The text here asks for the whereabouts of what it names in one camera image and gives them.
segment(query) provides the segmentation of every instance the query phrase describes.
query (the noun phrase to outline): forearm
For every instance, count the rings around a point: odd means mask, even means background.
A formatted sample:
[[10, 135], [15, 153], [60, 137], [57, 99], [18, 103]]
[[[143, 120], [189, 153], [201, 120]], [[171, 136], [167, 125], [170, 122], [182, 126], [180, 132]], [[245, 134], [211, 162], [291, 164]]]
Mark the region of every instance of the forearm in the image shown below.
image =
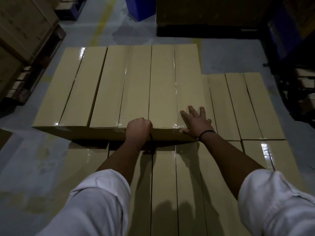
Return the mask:
[[217, 133], [207, 132], [202, 136], [201, 141], [215, 159], [227, 186], [236, 199], [246, 176], [254, 170], [264, 168]]
[[112, 169], [119, 172], [131, 185], [136, 162], [139, 157], [141, 147], [132, 141], [125, 141], [102, 165], [97, 169]]

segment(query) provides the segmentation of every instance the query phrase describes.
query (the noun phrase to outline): hand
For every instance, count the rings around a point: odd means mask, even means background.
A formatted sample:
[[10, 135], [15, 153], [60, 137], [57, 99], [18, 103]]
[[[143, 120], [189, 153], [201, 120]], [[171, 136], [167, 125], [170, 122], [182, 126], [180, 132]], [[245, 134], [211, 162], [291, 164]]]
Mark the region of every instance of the hand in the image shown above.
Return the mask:
[[126, 142], [136, 144], [141, 149], [144, 143], [149, 139], [152, 123], [144, 118], [137, 118], [130, 121], [126, 129]]
[[181, 129], [179, 132], [196, 139], [206, 130], [214, 131], [211, 126], [211, 120], [206, 119], [206, 111], [204, 110], [204, 107], [200, 107], [200, 115], [192, 106], [188, 106], [188, 109], [190, 115], [183, 110], [180, 111], [181, 117], [186, 123], [187, 128]]

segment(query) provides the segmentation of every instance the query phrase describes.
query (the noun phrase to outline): wooden pallet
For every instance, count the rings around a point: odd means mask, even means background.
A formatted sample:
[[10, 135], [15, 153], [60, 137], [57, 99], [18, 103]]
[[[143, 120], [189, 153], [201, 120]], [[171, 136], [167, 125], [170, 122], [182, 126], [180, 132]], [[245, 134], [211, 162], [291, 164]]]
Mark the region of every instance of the wooden pallet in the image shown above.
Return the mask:
[[55, 13], [61, 21], [77, 21], [85, 3], [86, 0], [62, 0]]
[[2, 100], [3, 102], [9, 103], [10, 105], [24, 105], [26, 103], [65, 36], [65, 31], [58, 25], [34, 60], [33, 64], [31, 66], [26, 66], [22, 70], [21, 74], [15, 80], [13, 87]]

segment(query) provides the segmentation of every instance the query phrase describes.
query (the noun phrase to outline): warehouse floor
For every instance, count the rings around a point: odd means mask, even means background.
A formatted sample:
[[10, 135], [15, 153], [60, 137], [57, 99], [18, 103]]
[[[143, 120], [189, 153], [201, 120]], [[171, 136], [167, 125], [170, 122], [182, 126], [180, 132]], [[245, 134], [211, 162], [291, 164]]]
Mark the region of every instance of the warehouse floor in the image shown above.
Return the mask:
[[125, 0], [88, 0], [77, 22], [62, 22], [67, 33], [25, 106], [0, 119], [14, 134], [0, 151], [0, 234], [34, 235], [48, 221], [56, 178], [69, 141], [32, 129], [31, 125], [66, 47], [196, 43], [203, 74], [260, 72], [293, 149], [297, 165], [315, 194], [315, 130], [294, 121], [278, 94], [259, 40], [156, 37], [155, 17], [135, 22]]

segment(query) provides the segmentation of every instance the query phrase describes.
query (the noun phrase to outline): blue container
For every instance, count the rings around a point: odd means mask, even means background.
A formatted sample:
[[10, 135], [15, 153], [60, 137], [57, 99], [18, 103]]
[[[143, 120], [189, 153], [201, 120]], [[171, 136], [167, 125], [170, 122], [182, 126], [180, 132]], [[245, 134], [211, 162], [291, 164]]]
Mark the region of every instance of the blue container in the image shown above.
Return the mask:
[[156, 12], [155, 0], [126, 0], [128, 12], [137, 21], [142, 21]]

